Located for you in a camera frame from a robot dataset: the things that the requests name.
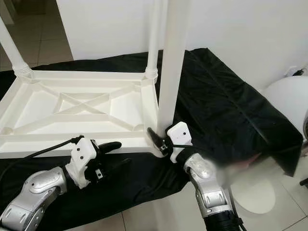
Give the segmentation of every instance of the white wall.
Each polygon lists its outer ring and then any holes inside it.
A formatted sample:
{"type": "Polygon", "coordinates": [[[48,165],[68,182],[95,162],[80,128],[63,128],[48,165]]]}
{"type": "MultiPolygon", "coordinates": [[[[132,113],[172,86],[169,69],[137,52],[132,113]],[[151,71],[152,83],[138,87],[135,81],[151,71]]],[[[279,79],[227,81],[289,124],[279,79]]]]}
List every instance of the white wall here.
{"type": "MultiPolygon", "coordinates": [[[[256,89],[308,64],[307,0],[192,1],[187,49],[210,48],[256,89]]],[[[57,3],[75,60],[147,50],[151,0],[57,3]]]]}

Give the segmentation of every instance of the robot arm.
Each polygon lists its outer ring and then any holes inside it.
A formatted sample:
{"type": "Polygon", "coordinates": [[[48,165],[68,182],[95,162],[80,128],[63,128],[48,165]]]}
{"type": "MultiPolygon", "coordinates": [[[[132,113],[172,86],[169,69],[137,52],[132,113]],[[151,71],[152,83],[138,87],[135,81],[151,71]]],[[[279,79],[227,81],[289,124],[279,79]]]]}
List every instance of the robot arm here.
{"type": "Polygon", "coordinates": [[[113,142],[99,148],[94,140],[81,138],[71,152],[71,161],[63,167],[40,171],[31,175],[19,195],[10,202],[0,217],[0,231],[34,231],[39,225],[47,207],[61,194],[73,187],[86,187],[104,177],[100,161],[104,153],[119,148],[121,143],[113,142]]]}
{"type": "Polygon", "coordinates": [[[243,222],[234,215],[223,188],[218,184],[217,168],[211,161],[204,159],[196,151],[197,148],[189,148],[192,138],[187,124],[179,122],[167,129],[166,139],[159,138],[151,129],[148,129],[148,133],[158,149],[163,150],[165,155],[169,154],[170,160],[180,164],[189,175],[196,190],[195,195],[206,230],[239,231],[243,222]]]}

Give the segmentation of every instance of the wall outlet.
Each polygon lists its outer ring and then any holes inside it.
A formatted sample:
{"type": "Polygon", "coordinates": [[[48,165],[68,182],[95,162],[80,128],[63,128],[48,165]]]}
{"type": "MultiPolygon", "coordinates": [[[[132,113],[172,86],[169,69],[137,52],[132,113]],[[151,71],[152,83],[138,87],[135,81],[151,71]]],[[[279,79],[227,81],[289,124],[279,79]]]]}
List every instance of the wall outlet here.
{"type": "Polygon", "coordinates": [[[300,68],[298,66],[291,66],[284,74],[284,77],[291,77],[296,71],[298,71],[300,68]]]}

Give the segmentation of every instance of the black cloth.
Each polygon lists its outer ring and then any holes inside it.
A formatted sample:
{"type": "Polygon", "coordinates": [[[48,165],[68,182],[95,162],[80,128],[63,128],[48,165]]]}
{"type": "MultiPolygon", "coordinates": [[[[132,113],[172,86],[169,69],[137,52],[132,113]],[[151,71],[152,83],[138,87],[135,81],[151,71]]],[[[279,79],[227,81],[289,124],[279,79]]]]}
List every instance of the black cloth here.
{"type": "MultiPolygon", "coordinates": [[[[35,70],[144,72],[147,53],[99,60],[43,65],[35,70]]],[[[158,56],[159,96],[162,52],[158,56]]],[[[12,71],[1,72],[0,94],[14,80],[12,71]]],[[[288,175],[293,175],[303,138],[296,128],[254,88],[242,81],[209,49],[186,51],[174,122],[188,124],[192,142],[220,165],[244,161],[262,153],[271,155],[288,175]]],[[[39,230],[64,230],[86,224],[140,203],[180,191],[187,175],[167,158],[152,154],[107,155],[111,164],[126,158],[108,181],[60,196],[46,211],[39,230]]],[[[0,160],[3,170],[13,160],[0,160]]],[[[32,173],[62,166],[68,157],[36,158],[10,172],[4,181],[2,209],[19,193],[32,173]]]]}

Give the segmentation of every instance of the tiled floor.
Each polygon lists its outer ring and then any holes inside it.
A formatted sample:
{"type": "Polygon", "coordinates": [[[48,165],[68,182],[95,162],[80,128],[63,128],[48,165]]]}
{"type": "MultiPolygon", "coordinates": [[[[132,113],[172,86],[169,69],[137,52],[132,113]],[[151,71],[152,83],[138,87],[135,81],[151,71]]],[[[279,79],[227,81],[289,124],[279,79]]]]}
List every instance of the tiled floor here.
{"type": "MultiPolygon", "coordinates": [[[[48,0],[46,14],[18,16],[7,26],[23,59],[30,67],[73,60],[55,0],[48,0]]],[[[0,71],[12,65],[0,48],[0,71]]]]}
{"type": "MultiPolygon", "coordinates": [[[[20,17],[9,26],[20,53],[30,66],[70,61],[72,55],[54,1],[47,1],[46,15],[20,17]]],[[[0,70],[11,69],[0,49],[0,70]]],[[[308,189],[299,181],[308,177],[308,157],[301,158],[294,178],[274,174],[269,179],[276,193],[275,207],[267,214],[257,215],[238,207],[249,231],[305,231],[308,227],[308,189]]],[[[148,202],[122,213],[80,226],[70,231],[204,231],[189,183],[179,193],[148,202]]]]}

